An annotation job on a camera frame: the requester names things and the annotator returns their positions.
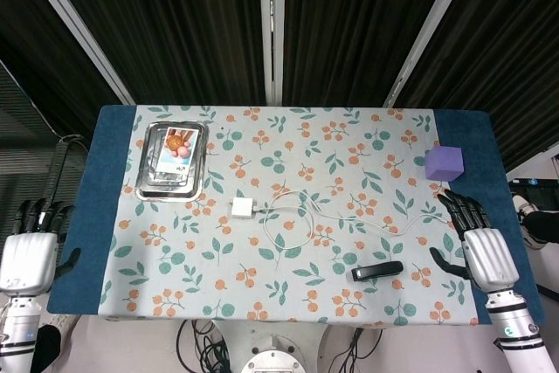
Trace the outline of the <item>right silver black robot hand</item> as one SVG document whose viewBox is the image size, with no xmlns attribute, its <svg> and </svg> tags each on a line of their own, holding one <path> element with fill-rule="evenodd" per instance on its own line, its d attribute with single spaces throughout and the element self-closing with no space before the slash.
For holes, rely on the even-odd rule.
<svg viewBox="0 0 559 373">
<path fill-rule="evenodd" d="M 465 264 L 449 263 L 438 249 L 432 247 L 430 255 L 435 264 L 445 273 L 470 280 L 485 294 L 513 288 L 520 275 L 506 240 L 491 226 L 481 204 L 451 190 L 439 193 L 438 200 L 451 216 Z"/>
</svg>

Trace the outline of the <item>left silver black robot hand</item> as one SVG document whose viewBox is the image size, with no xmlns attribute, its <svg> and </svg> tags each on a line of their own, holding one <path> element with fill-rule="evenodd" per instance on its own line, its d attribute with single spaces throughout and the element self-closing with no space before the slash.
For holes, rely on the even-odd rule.
<svg viewBox="0 0 559 373">
<path fill-rule="evenodd" d="M 0 293 L 13 297 L 36 297 L 52 288 L 54 281 L 71 272 L 81 250 L 71 250 L 63 263 L 59 248 L 66 242 L 63 225 L 74 209 L 62 201 L 47 204 L 25 200 L 19 206 L 0 259 Z"/>
</svg>

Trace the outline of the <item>white charger block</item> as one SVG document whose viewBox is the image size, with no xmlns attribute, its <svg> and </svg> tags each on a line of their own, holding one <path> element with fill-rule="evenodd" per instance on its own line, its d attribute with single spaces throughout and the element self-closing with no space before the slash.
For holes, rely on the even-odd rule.
<svg viewBox="0 0 559 373">
<path fill-rule="evenodd" d="M 252 218 L 255 200 L 247 197 L 234 197 L 231 201 L 231 215 L 234 218 Z"/>
</svg>

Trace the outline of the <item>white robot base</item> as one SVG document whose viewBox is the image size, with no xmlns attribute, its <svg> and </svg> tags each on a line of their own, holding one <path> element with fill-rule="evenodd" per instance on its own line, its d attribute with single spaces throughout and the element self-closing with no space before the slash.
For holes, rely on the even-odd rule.
<svg viewBox="0 0 559 373">
<path fill-rule="evenodd" d="M 318 373 L 320 345 L 321 338 L 266 336 L 249 345 L 249 357 L 238 373 Z"/>
</svg>

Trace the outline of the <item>blue table cover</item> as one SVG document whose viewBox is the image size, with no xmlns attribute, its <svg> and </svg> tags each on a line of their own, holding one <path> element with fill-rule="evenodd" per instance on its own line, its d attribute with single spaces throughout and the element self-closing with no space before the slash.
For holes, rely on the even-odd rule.
<svg viewBox="0 0 559 373">
<path fill-rule="evenodd" d="M 63 251 L 65 257 L 75 248 L 81 253 L 71 272 L 52 287 L 47 305 L 51 313 L 98 313 L 125 173 L 125 146 L 132 134 L 136 111 L 135 106 L 127 105 L 105 105 L 100 110 Z M 442 142 L 461 147 L 465 157 L 466 172 L 451 183 L 452 191 L 479 200 L 487 210 L 519 270 L 514 290 L 527 300 L 534 321 L 543 324 L 545 312 L 489 115 L 482 111 L 437 109 L 434 120 Z"/>
</svg>

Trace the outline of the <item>purple foam cube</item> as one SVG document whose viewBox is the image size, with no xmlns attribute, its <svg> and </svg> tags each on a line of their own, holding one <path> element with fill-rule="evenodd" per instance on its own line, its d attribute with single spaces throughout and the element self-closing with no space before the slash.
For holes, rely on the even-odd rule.
<svg viewBox="0 0 559 373">
<path fill-rule="evenodd" d="M 464 173 L 462 149 L 434 146 L 425 155 L 425 177 L 428 180 L 452 182 Z"/>
</svg>

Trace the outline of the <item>black stapler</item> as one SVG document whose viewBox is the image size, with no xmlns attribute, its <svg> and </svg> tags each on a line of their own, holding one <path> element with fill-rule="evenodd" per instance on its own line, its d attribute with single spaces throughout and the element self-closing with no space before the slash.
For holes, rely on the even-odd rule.
<svg viewBox="0 0 559 373">
<path fill-rule="evenodd" d="M 351 270 L 351 279 L 354 282 L 364 282 L 382 277 L 390 277 L 400 274 L 404 265 L 400 261 L 383 262 L 371 266 L 358 266 Z"/>
</svg>

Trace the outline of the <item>silver metal tray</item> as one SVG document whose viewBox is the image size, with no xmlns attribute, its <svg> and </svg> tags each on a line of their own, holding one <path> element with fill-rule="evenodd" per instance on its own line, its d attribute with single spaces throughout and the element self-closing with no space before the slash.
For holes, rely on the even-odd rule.
<svg viewBox="0 0 559 373">
<path fill-rule="evenodd" d="M 190 169 L 185 183 L 172 183 L 169 185 L 156 185 L 150 178 L 150 165 L 153 162 L 154 138 L 156 127 L 166 127 L 173 123 L 196 123 L 201 128 L 200 138 L 197 141 L 195 153 L 196 162 Z M 145 132 L 144 144 L 141 150 L 138 175 L 136 178 L 136 195 L 144 201 L 157 202 L 191 202 L 195 200 L 203 189 L 204 169 L 206 163 L 206 146 L 209 129 L 201 121 L 161 121 L 148 125 Z"/>
</svg>

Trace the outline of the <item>floral tablecloth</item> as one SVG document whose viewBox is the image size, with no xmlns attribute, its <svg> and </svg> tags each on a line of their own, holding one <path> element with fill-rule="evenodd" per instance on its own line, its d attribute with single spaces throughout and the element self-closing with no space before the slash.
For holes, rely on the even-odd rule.
<svg viewBox="0 0 559 373">
<path fill-rule="evenodd" d="M 429 253 L 464 254 L 428 180 L 434 112 L 402 108 L 139 106 L 128 141 L 98 312 L 111 317 L 474 325 L 469 281 Z M 148 125 L 209 129 L 191 202 L 136 195 Z M 234 218 L 234 197 L 255 200 Z M 400 261 L 395 276 L 351 270 Z"/>
</svg>

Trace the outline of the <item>white frame post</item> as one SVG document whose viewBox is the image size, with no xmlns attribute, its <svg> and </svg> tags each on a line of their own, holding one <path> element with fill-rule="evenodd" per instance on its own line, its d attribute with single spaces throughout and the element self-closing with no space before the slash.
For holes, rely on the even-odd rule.
<svg viewBox="0 0 559 373">
<path fill-rule="evenodd" d="M 135 100 L 126 88 L 121 77 L 100 47 L 85 21 L 74 7 L 71 0 L 46 0 L 64 23 L 67 30 L 77 41 L 82 51 L 87 55 L 94 67 L 105 80 L 113 94 L 123 105 L 133 106 Z"/>
<path fill-rule="evenodd" d="M 419 60 L 430 43 L 434 33 L 441 24 L 453 0 L 434 0 L 420 30 L 417 34 L 392 87 L 383 103 L 383 107 L 393 107 L 411 75 L 416 69 Z"/>
<path fill-rule="evenodd" d="M 283 102 L 286 0 L 260 0 L 266 104 Z"/>
</svg>

